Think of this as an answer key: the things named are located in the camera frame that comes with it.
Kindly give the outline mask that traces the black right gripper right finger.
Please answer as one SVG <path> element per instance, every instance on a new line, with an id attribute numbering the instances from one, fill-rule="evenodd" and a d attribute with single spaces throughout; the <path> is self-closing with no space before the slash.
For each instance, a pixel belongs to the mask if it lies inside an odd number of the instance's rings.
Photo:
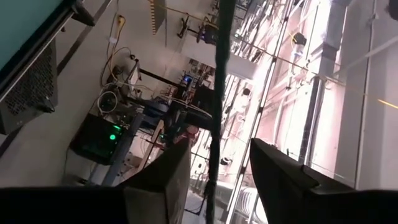
<path id="1" fill-rule="evenodd" d="M 250 163 L 268 224 L 398 224 L 398 190 L 355 190 L 258 138 Z"/>

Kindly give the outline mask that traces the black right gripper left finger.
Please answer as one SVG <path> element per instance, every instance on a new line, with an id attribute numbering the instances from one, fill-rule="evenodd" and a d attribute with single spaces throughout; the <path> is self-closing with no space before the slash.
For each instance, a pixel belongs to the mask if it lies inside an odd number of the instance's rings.
<path id="1" fill-rule="evenodd" d="M 190 140 L 179 140 L 115 187 L 0 189 L 0 224 L 181 224 Z"/>

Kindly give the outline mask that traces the dark blue artificial tulip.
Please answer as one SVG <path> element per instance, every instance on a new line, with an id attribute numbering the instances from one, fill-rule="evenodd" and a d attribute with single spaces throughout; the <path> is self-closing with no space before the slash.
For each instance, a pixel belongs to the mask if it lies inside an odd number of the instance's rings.
<path id="1" fill-rule="evenodd" d="M 230 56 L 230 39 L 236 0 L 220 0 L 218 39 L 216 42 L 215 93 L 213 100 L 213 127 L 211 129 L 211 145 L 209 155 L 208 181 L 206 183 L 206 224 L 214 224 L 215 192 L 219 171 L 221 119 L 224 84 L 227 64 Z"/>

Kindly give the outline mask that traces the blue metal leg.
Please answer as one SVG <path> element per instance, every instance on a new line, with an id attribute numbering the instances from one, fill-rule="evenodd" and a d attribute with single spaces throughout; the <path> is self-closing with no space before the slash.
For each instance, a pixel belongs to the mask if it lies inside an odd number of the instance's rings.
<path id="1" fill-rule="evenodd" d="M 121 141 L 118 143 L 116 154 L 114 157 L 113 164 L 109 167 L 101 186 L 112 186 L 115 178 L 119 174 L 120 169 L 124 164 L 124 159 L 127 153 L 130 150 L 131 143 L 133 142 L 135 135 L 140 128 L 142 120 L 144 119 L 144 115 L 142 113 L 138 113 L 135 115 L 132 123 L 130 124 L 127 131 L 122 135 Z"/>

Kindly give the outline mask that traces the black box with green light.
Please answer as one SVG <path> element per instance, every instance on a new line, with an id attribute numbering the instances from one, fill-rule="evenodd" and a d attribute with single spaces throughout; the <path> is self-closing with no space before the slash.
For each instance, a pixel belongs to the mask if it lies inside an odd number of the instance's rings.
<path id="1" fill-rule="evenodd" d="M 70 142 L 69 149 L 95 163 L 108 166 L 125 129 L 102 117 L 88 113 Z"/>

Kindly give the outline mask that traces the long ceiling light bar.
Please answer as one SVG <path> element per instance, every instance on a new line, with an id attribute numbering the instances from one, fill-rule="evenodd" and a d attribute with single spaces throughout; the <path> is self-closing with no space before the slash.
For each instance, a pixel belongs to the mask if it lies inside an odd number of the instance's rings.
<path id="1" fill-rule="evenodd" d="M 269 67 L 267 69 L 265 78 L 264 78 L 264 82 L 261 86 L 261 91 L 259 92 L 259 99 L 257 101 L 256 110 L 254 111 L 254 120 L 253 120 L 251 128 L 250 128 L 250 132 L 248 135 L 248 141 L 246 143 L 246 147 L 245 147 L 243 158 L 242 158 L 242 161 L 240 164 L 239 172 L 237 174 L 237 181 L 234 184 L 234 188 L 233 188 L 232 195 L 231 195 L 231 198 L 229 201 L 229 205 L 226 210 L 226 215 L 223 216 L 225 218 L 225 224 L 231 224 L 231 220 L 232 220 L 233 213 L 234 213 L 234 210 L 236 207 L 236 203 L 238 201 L 240 189 L 241 189 L 241 186 L 243 183 L 244 175 L 246 174 L 246 169 L 247 169 L 247 166 L 249 163 L 250 139 L 253 138 L 257 133 L 258 126 L 259 126 L 261 116 L 262 116 L 262 111 L 264 109 L 264 105 L 266 103 L 266 98 L 267 98 L 268 91 L 269 91 L 269 84 L 270 84 L 270 81 L 272 80 L 272 75 L 274 73 L 276 62 L 277 62 L 276 57 L 272 57 Z"/>

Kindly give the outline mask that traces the black mesh computer case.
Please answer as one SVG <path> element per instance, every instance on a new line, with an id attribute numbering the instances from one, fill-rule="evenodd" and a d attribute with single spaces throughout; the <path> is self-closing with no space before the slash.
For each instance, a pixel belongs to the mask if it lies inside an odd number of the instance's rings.
<path id="1" fill-rule="evenodd" d="M 0 101 L 0 134 L 10 134 L 58 104 L 57 51 L 52 41 Z"/>

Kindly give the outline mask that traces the white pillar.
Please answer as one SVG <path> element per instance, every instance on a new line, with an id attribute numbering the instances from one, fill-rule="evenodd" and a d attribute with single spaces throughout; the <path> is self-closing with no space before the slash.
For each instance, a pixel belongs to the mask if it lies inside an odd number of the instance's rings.
<path id="1" fill-rule="evenodd" d="M 216 67 L 216 47 L 204 42 L 196 42 L 196 37 L 187 34 L 182 45 L 181 53 L 201 63 Z M 255 80 L 258 78 L 257 64 L 242 57 L 230 54 L 226 66 L 227 73 L 242 79 Z"/>

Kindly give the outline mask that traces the silver ribbed ceiling duct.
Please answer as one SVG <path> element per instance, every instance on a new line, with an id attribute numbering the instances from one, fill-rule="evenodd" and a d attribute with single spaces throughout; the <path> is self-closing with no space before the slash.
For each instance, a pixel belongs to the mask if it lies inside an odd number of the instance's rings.
<path id="1" fill-rule="evenodd" d="M 216 187 L 216 217 L 221 222 L 228 216 L 227 207 L 233 194 L 233 184 L 218 182 Z M 261 199 L 254 187 L 241 187 L 230 224 L 268 224 Z"/>

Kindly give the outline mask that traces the black table frame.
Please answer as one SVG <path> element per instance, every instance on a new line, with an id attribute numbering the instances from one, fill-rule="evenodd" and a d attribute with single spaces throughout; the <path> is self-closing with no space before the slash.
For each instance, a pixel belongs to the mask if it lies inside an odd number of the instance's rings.
<path id="1" fill-rule="evenodd" d="M 70 18 L 94 26 L 85 0 L 0 0 L 0 101 Z"/>

